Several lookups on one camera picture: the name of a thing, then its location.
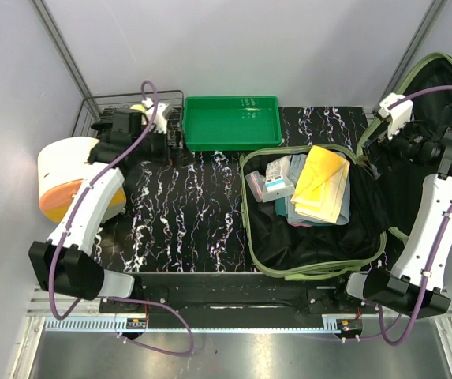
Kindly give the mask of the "green hard-shell suitcase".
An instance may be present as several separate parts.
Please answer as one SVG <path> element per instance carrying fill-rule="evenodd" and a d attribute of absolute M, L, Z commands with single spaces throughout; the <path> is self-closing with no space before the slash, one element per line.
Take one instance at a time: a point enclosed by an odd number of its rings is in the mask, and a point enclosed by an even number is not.
<path fill-rule="evenodd" d="M 440 85 L 452 85 L 452 56 L 433 53 L 419 61 L 398 90 L 412 94 Z M 415 99 L 408 131 L 416 127 L 431 140 L 442 115 L 450 117 L 452 91 Z M 376 261 L 387 247 L 394 262 L 401 242 L 388 242 L 387 233 L 404 241 L 412 234 L 425 177 L 435 174 L 438 163 L 423 163 L 399 150 L 380 148 L 373 136 L 387 131 L 377 117 L 361 136 L 356 152 L 336 144 L 317 145 L 349 161 L 349 175 L 336 223 L 295 213 L 292 194 L 263 203 L 256 201 L 247 175 L 265 177 L 267 165 L 289 161 L 287 178 L 296 187 L 309 146 L 269 148 L 248 154 L 240 164 L 241 212 L 254 266 L 265 275 L 291 280 L 325 280 L 358 271 Z"/>

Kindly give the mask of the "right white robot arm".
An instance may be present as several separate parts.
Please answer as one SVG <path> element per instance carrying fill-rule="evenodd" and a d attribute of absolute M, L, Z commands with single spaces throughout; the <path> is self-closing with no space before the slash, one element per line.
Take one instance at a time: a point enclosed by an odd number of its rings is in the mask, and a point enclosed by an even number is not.
<path fill-rule="evenodd" d="M 441 291 L 452 246 L 452 103 L 443 111 L 436 140 L 421 152 L 439 166 L 423 181 L 420 207 L 402 254 L 390 271 L 354 273 L 346 286 L 335 289 L 331 303 L 338 312 L 352 311 L 360 300 L 416 319 L 449 309 L 450 299 Z"/>

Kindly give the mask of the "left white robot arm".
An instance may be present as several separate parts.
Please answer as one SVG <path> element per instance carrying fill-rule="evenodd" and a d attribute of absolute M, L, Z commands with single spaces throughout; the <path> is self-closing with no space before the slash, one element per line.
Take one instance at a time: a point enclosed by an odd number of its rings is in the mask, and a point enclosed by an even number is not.
<path fill-rule="evenodd" d="M 39 206 L 57 224 L 28 255 L 41 288 L 83 300 L 115 297 L 128 313 L 144 294 L 133 276 L 112 272 L 92 258 L 101 223 L 126 206 L 125 178 L 140 159 L 169 159 L 167 123 L 171 106 L 145 100 L 129 108 L 105 110 L 92 125 L 97 137 L 71 137 L 39 154 Z"/>

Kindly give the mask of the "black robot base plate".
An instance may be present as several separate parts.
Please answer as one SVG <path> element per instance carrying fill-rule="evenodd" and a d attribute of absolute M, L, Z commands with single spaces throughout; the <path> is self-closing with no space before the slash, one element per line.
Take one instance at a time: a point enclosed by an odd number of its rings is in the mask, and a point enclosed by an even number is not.
<path fill-rule="evenodd" d="M 313 314 L 356 313 L 364 301 L 345 293 L 345 280 L 284 280 L 260 272 L 142 272 L 135 297 L 181 310 L 282 308 Z"/>

